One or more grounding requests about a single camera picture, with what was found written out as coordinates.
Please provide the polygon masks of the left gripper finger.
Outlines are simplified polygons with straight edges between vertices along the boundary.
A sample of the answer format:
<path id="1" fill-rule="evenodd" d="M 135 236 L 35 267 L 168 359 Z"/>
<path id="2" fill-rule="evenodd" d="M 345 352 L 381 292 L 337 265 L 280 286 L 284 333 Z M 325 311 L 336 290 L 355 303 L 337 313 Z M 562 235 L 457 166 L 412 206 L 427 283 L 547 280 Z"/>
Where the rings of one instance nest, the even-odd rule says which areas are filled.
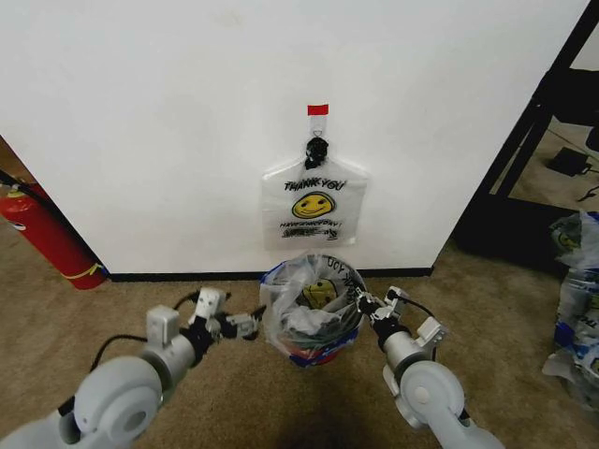
<path id="1" fill-rule="evenodd" d="M 220 331 L 220 338 L 227 340 L 247 340 L 253 341 L 256 340 L 259 334 L 259 330 L 257 328 L 243 328 L 239 326 L 233 327 L 224 327 Z"/>
<path id="2" fill-rule="evenodd" d="M 236 328 L 258 328 L 266 309 L 263 305 L 249 313 L 231 314 L 226 317 L 226 321 Z"/>

